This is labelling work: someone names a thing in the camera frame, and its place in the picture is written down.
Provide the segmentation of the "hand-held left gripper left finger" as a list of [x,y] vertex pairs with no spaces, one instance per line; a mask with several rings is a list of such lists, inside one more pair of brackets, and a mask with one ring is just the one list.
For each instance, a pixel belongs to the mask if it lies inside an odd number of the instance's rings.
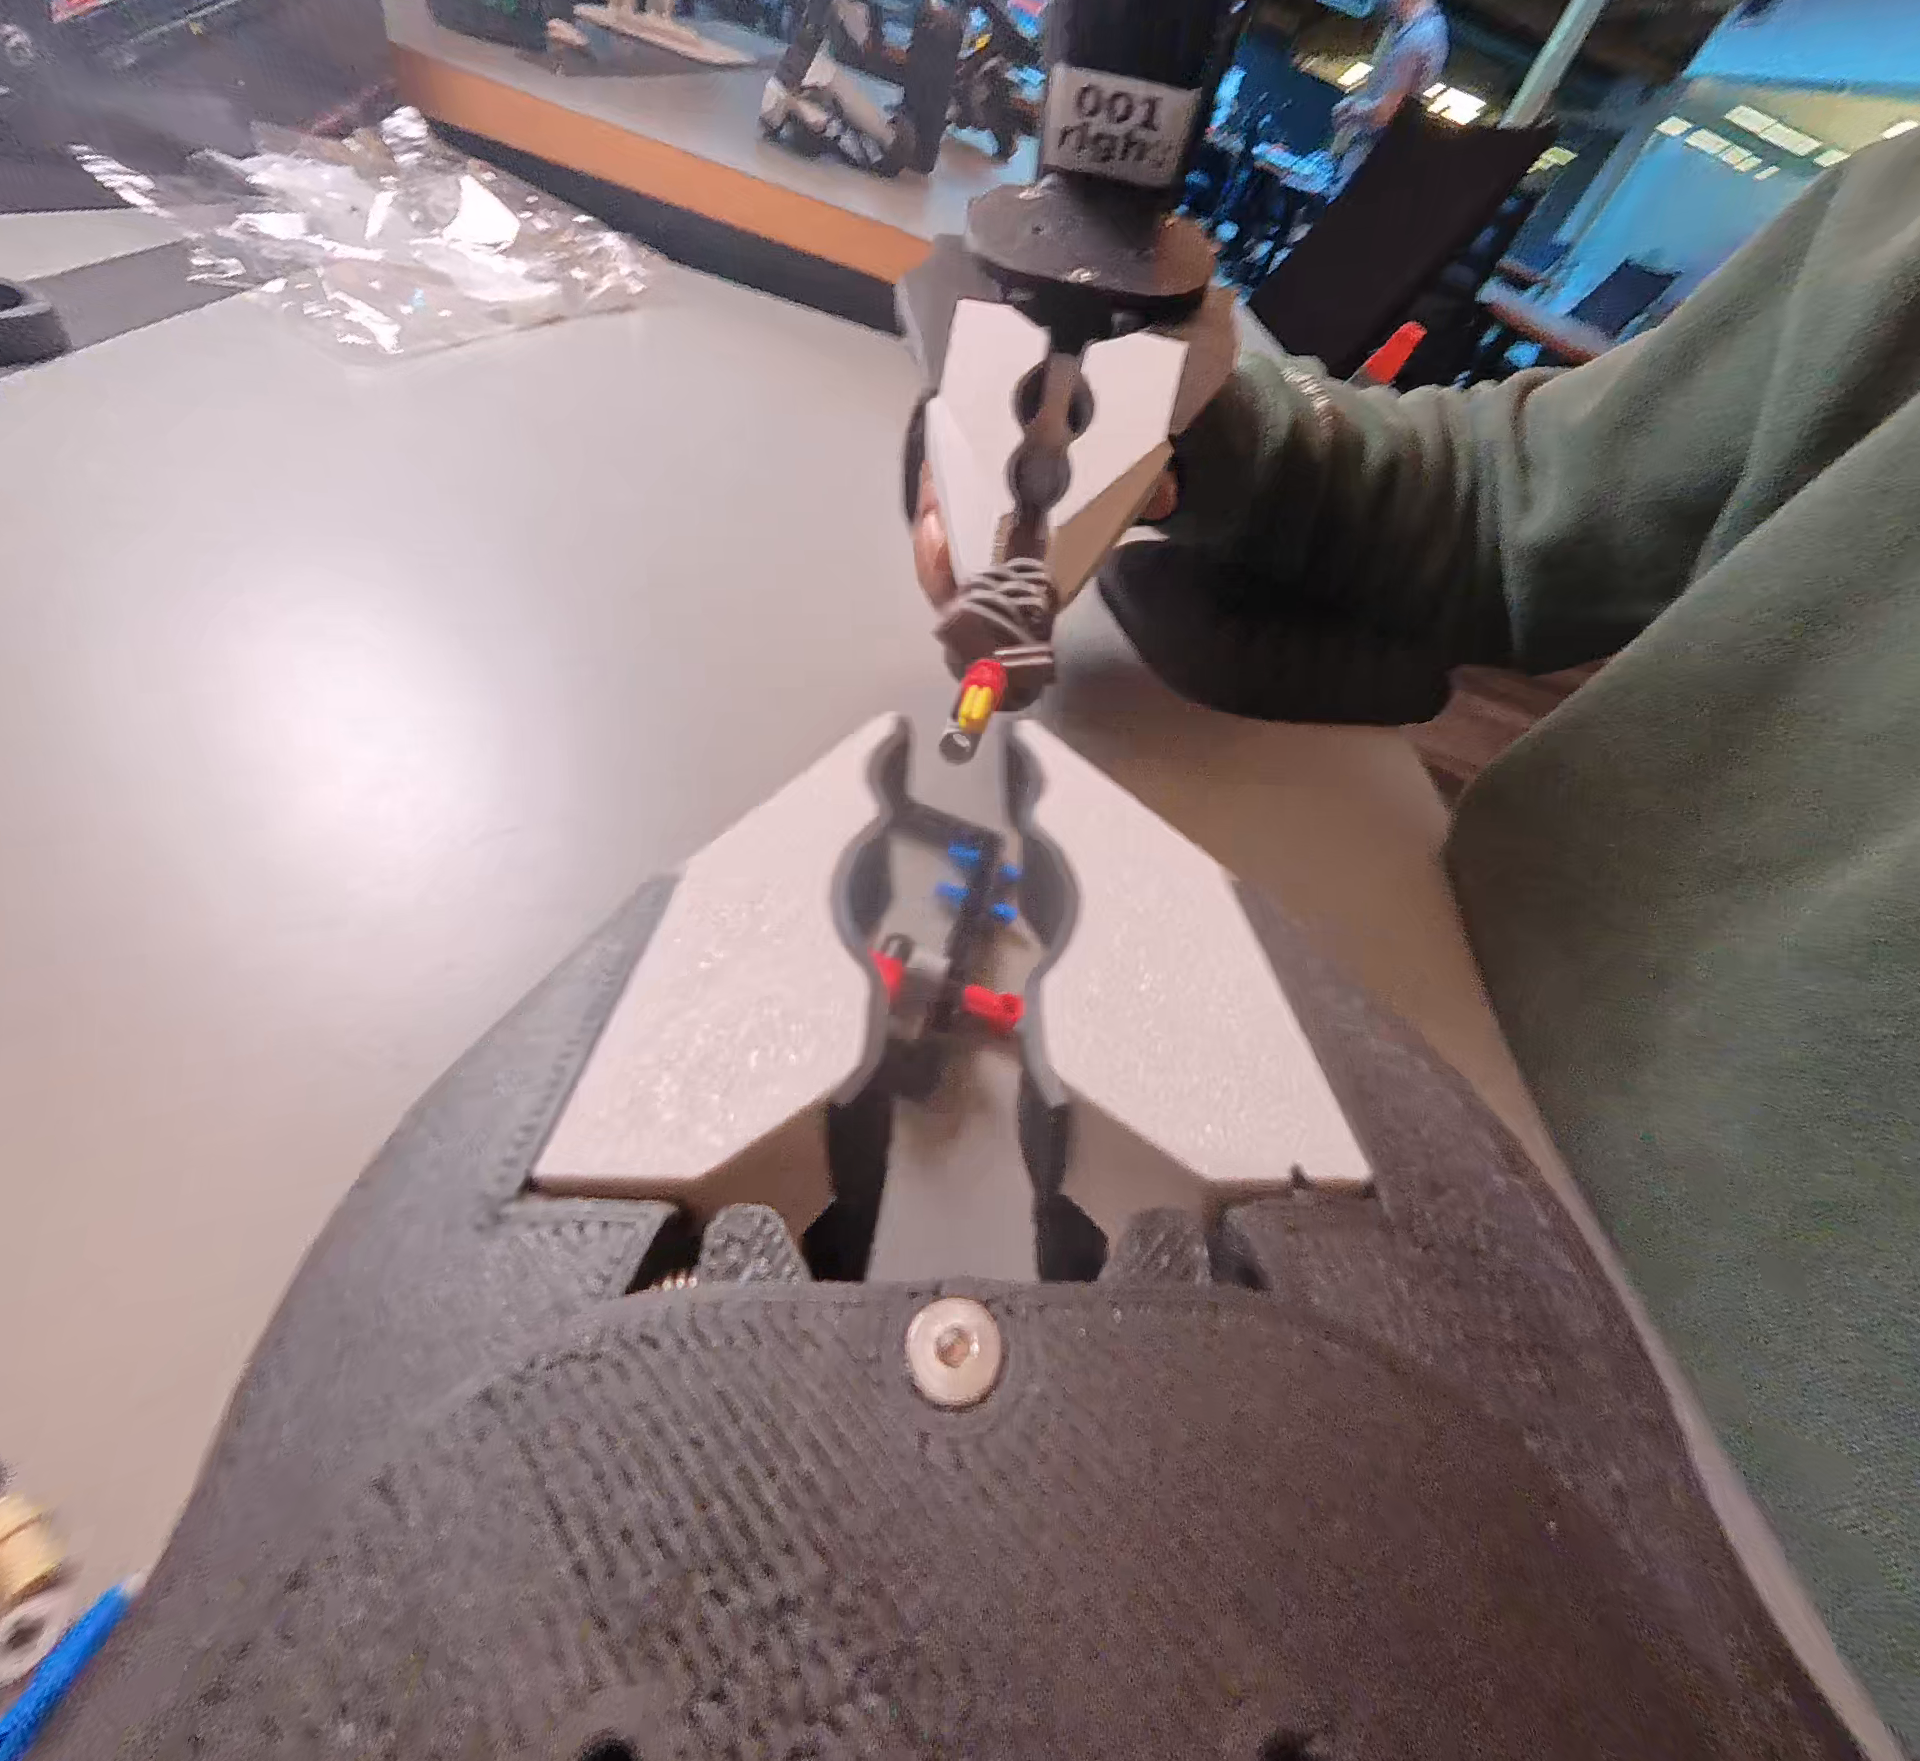
[[880,840],[880,714],[673,877],[531,1165],[533,1192],[650,1200],[706,1223],[736,1204],[802,1236],[830,1204],[828,1112],[880,1057],[885,994],[848,888]]

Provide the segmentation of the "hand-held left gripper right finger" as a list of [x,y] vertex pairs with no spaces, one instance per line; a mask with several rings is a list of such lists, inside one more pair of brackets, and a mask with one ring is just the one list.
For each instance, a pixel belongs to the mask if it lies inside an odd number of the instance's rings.
[[1152,1211],[1212,1231],[1244,1202],[1368,1199],[1366,1149],[1235,877],[1033,721],[1007,737],[1007,815],[1042,1192],[1108,1252]]

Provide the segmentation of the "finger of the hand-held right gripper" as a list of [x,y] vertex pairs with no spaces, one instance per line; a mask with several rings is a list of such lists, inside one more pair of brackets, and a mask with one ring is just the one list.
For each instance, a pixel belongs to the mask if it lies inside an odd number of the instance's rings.
[[1180,339],[1048,346],[1033,369],[1033,559],[1048,592],[1076,596],[1141,522],[1170,453]]
[[1014,560],[1056,578],[1074,442],[1076,355],[1010,306],[959,302],[924,407],[927,481],[957,580]]

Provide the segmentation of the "black lego frame assembly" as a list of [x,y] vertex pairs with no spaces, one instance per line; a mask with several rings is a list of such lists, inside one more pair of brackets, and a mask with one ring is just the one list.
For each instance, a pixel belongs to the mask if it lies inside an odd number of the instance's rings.
[[947,1063],[1007,1043],[1023,1017],[1021,863],[1005,834],[906,803],[862,872],[855,916],[887,999],[880,1082],[924,1101]]

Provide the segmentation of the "person's right forearm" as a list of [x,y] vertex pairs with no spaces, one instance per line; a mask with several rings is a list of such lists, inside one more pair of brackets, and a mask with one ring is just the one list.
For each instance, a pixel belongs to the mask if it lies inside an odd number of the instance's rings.
[[1914,500],[1916,216],[1916,136],[1875,141],[1576,369],[1396,392],[1247,352],[1106,610],[1244,718],[1431,718],[1452,668],[1613,654],[1847,461]]

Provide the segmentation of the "person's right hand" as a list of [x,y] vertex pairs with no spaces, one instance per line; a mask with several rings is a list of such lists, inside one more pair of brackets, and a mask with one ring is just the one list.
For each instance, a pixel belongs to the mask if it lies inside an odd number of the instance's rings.
[[947,560],[947,527],[936,499],[936,488],[927,477],[924,405],[917,405],[904,430],[901,500],[910,530],[913,576],[927,605],[945,606],[956,594]]

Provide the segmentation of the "black white headset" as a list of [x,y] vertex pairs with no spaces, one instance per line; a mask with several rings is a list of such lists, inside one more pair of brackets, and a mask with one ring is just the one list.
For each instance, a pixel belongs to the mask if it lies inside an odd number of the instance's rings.
[[904,46],[871,0],[804,0],[759,99],[758,133],[804,157],[899,179],[934,171],[947,133],[963,14],[917,0]]

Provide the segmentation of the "background work table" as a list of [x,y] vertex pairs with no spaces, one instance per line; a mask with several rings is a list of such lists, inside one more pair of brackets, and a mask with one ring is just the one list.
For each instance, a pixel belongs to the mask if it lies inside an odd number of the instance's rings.
[[1032,141],[1000,163],[975,134],[947,134],[931,173],[896,179],[763,140],[761,87],[781,46],[744,28],[719,32],[749,53],[740,67],[645,42],[567,62],[455,32],[425,0],[379,3],[399,99],[526,180],[634,200],[634,224],[683,260],[740,242],[779,265],[890,286],[961,230],[972,198],[1033,175]]

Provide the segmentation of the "empty clear plastic bag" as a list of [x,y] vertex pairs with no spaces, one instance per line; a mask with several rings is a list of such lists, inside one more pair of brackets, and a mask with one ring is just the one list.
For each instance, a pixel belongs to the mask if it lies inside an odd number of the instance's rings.
[[326,346],[397,359],[634,309],[632,237],[443,141],[402,108],[342,140],[254,152],[68,141],[93,186],[157,217],[187,286]]

